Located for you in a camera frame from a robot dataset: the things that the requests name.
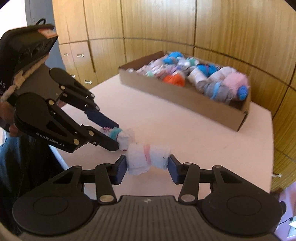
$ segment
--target cable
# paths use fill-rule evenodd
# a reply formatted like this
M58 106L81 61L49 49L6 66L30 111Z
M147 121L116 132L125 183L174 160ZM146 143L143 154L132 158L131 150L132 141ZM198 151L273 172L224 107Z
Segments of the cable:
M45 24L46 23L46 19L45 18L42 18L42 19L38 20L38 22L35 25L39 25L41 22L43 22L43 24Z
M284 222L282 222L282 223L285 223L285 222L287 222L288 220L293 221L293 217L288 218L286 221L284 221Z

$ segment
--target person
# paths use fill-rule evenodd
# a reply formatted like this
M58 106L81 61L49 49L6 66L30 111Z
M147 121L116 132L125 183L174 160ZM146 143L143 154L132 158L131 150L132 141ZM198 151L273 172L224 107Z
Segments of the person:
M8 102L0 102L0 118L10 124L0 146L0 222L18 235L20 230L12 216L14 202L63 169L47 144L18 130L13 112Z

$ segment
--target cabinet handle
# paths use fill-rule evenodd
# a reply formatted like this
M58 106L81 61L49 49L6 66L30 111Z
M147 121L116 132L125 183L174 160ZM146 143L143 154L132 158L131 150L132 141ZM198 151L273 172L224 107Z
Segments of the cabinet handle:
M278 174L278 175L276 175L276 174L272 174L272 177L282 177L282 174Z

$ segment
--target cardboard tray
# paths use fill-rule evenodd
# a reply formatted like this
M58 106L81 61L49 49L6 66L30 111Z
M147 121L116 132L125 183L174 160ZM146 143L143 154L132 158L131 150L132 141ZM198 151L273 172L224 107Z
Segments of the cardboard tray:
M249 113L251 88L249 89L249 94L246 100L231 101L229 105L226 105L224 103L215 102L207 96L198 93L195 87L188 81L186 81L186 85L184 87L180 87L167 84L157 78L151 78L135 72L130 73L127 71L129 68L138 70L142 66L149 64L152 60L161 58L164 54L165 53L163 51L160 51L120 66L118 70L121 83L169 100L202 114L203 116L235 131L239 131ZM203 64L209 63L201 59L199 60Z

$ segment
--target wooden wall panel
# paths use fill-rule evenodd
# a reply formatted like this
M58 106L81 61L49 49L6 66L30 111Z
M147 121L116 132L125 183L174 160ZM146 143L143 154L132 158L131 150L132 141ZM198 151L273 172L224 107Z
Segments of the wooden wall panel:
M296 162L293 162L284 154L274 151L274 173L282 177L273 177L271 190L281 192L296 181Z
M275 114L287 89L285 84L261 70L219 53L195 48L194 56L213 63L229 65L247 74L252 86L252 101Z
M123 37L120 0L84 0L89 39Z
M291 88L274 117L274 144L296 160L296 91Z
M293 80L292 80L291 86L292 86L294 89L296 89L296 72L294 73L294 76L293 76Z
M165 41L147 39L125 39L127 62L144 57L158 51L179 51L184 54L193 55L193 47L185 44L176 44Z
M118 74L118 67L126 62L123 39L91 40L90 45L98 82Z
M296 12L284 0L197 0L195 45L289 83L296 61Z
M87 40L83 0L52 0L59 43Z
M287 86L254 67L251 68L249 79L252 86L252 101L270 110L274 115L284 97Z
M69 43L70 37L68 34L66 14L62 11L65 8L65 2L63 0L52 0L52 7L54 11L54 22L59 35L59 43Z
M88 89L95 87L98 84L98 81L92 66L88 43L71 43L70 47L73 54L74 63L80 78L80 83Z
M200 48L194 48L194 56L223 66L231 66L246 75L250 74L252 68L250 65L239 60Z
M125 37L194 43L195 0L122 0Z

